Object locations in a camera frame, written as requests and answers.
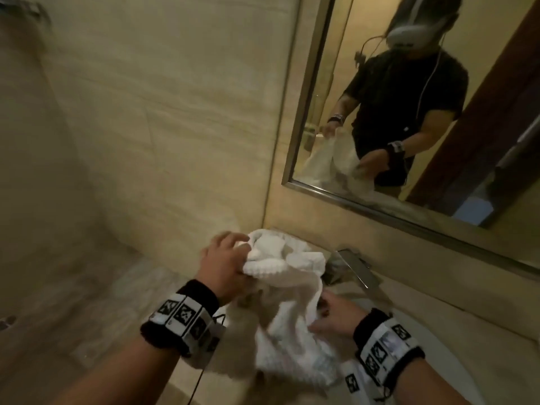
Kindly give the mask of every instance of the mirror frame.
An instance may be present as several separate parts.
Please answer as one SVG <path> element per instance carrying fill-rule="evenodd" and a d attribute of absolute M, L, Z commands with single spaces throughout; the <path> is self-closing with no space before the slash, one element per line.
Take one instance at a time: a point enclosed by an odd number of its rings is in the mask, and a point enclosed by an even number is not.
<path fill-rule="evenodd" d="M 336 204 L 344 209 L 358 213 L 364 217 L 368 217 L 369 219 L 375 220 L 386 226 L 404 231 L 415 237 L 428 240 L 453 251 L 457 251 L 458 253 L 463 253 L 472 258 L 489 263 L 490 265 L 500 267 L 503 270 L 510 271 L 528 279 L 540 281 L 540 268 L 527 265 L 510 257 L 497 254 L 493 251 L 467 243 L 458 238 L 425 228 L 408 220 L 394 217 L 390 214 L 372 209 L 368 206 L 364 206 L 354 201 L 334 195 L 326 190 L 310 186 L 293 179 L 294 166 L 296 164 L 298 150 L 300 149 L 303 126 L 309 112 L 309 106 L 317 79 L 321 56 L 325 47 L 328 26 L 330 24 L 330 19 L 332 18 L 334 1 L 335 0 L 320 0 L 306 64 L 306 72 L 304 74 L 302 88 L 300 91 L 298 109 L 294 120 L 291 142 L 289 143 L 289 150 L 287 153 L 287 160 L 285 163 L 285 170 L 283 172 L 281 184 L 293 190 L 297 190 L 299 192 L 318 197 L 319 199 L 329 203 Z"/>

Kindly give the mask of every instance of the black t-shirt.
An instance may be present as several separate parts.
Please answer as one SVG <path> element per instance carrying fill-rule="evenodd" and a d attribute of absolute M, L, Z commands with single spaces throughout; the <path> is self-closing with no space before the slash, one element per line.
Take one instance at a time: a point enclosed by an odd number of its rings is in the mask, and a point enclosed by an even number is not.
<path fill-rule="evenodd" d="M 420 130 L 426 114 L 433 109 L 462 111 L 469 85 L 469 75 L 454 57 L 441 51 L 426 58 L 408 60 L 396 51 L 387 51 L 368 60 L 358 71 L 344 94 L 360 101 L 353 122 L 353 137 L 359 158 L 389 142 L 405 140 Z M 420 95 L 431 77 L 424 95 L 418 119 L 416 112 Z M 379 186 L 401 186 L 407 180 L 414 157 L 400 168 L 380 173 Z"/>

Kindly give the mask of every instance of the sink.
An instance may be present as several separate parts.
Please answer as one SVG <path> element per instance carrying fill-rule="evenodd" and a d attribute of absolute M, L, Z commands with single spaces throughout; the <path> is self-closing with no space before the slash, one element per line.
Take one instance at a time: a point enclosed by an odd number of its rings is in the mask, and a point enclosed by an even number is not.
<path fill-rule="evenodd" d="M 374 305 L 369 299 L 353 300 L 367 311 Z M 485 405 L 485 401 L 469 372 L 461 362 L 442 342 L 425 326 L 413 319 L 410 315 L 392 309 L 394 317 L 418 340 L 426 353 L 426 360 L 439 375 L 442 376 L 454 389 L 473 405 Z"/>

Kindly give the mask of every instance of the faucet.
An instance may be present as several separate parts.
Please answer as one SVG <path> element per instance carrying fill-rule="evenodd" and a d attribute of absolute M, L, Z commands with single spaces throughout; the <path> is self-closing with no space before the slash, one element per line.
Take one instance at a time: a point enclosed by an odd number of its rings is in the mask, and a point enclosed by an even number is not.
<path fill-rule="evenodd" d="M 357 249 L 344 246 L 334 251 L 326 262 L 325 273 L 321 279 L 327 286 L 352 280 L 361 286 L 377 308 L 387 315 L 391 314 L 394 306 L 392 301 L 381 290 L 381 281 L 373 274 L 371 265 L 361 257 Z"/>

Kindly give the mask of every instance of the mirror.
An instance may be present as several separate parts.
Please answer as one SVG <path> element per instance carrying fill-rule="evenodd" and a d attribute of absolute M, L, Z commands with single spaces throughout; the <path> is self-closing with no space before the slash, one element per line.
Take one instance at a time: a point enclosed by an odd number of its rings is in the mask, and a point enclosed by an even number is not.
<path fill-rule="evenodd" d="M 283 182 L 539 278 L 538 20 L 536 0 L 327 0 Z"/>

